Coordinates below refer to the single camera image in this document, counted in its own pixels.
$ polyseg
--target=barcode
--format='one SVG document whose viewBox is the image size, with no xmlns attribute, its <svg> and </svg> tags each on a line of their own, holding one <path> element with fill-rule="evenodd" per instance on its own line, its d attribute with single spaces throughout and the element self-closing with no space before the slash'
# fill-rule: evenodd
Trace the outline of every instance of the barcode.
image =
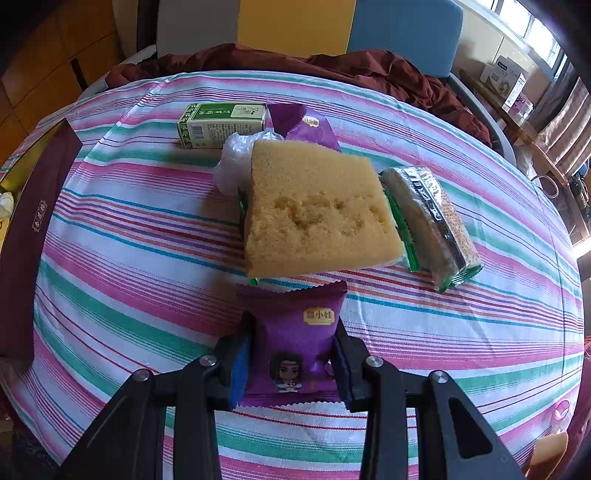
<svg viewBox="0 0 591 480">
<path fill-rule="evenodd" d="M 191 132 L 193 133 L 193 138 L 195 140 L 205 139 L 205 135 L 203 135 L 203 127 L 201 125 L 191 125 Z"/>
</svg>

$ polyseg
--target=cardboard box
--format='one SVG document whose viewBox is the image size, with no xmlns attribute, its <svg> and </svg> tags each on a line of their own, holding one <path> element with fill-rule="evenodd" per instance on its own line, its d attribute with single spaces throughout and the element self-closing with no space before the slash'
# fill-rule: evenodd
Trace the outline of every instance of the cardboard box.
<svg viewBox="0 0 591 480">
<path fill-rule="evenodd" d="M 222 148 L 234 132 L 261 132 L 266 114 L 264 103 L 192 103 L 178 120 L 177 129 L 186 148 Z"/>
<path fill-rule="evenodd" d="M 480 81 L 499 96 L 503 110 L 509 111 L 526 82 L 525 70 L 513 60 L 499 56 L 494 65 L 486 65 Z"/>
</svg>

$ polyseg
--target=blue chair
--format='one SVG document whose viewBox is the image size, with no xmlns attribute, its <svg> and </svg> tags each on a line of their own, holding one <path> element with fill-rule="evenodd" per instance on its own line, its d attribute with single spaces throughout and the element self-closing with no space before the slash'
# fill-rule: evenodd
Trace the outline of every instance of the blue chair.
<svg viewBox="0 0 591 480">
<path fill-rule="evenodd" d="M 451 73 L 464 13 L 453 0 L 357 0 L 348 51 L 390 50 L 449 85 L 486 125 L 493 150 L 516 165 L 511 144 L 472 92 Z"/>
</svg>

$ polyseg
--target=cable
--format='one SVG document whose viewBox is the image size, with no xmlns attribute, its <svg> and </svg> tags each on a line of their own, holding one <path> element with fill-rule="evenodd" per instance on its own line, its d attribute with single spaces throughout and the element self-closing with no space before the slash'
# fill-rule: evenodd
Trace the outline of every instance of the cable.
<svg viewBox="0 0 591 480">
<path fill-rule="evenodd" d="M 544 188 L 541 188 L 542 192 L 544 192 L 544 195 L 546 195 L 550 200 L 555 199 L 558 194 L 560 193 L 559 189 L 558 189 L 558 185 L 556 185 L 556 182 L 554 180 L 552 180 L 548 175 L 536 175 L 534 178 L 532 178 L 530 181 L 533 183 L 534 180 L 537 179 L 546 179 L 548 180 L 552 185 L 554 185 L 554 189 L 556 190 L 556 193 L 554 195 L 549 195 Z"/>
</svg>

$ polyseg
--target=green packaged snack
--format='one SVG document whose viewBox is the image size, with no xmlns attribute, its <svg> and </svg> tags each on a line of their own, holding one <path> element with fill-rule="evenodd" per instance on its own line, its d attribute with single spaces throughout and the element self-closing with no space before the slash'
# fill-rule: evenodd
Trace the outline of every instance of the green packaged snack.
<svg viewBox="0 0 591 480">
<path fill-rule="evenodd" d="M 483 265 L 449 197 L 427 167 L 387 168 L 380 174 L 392 212 L 408 226 L 418 264 L 440 292 L 472 278 Z"/>
</svg>

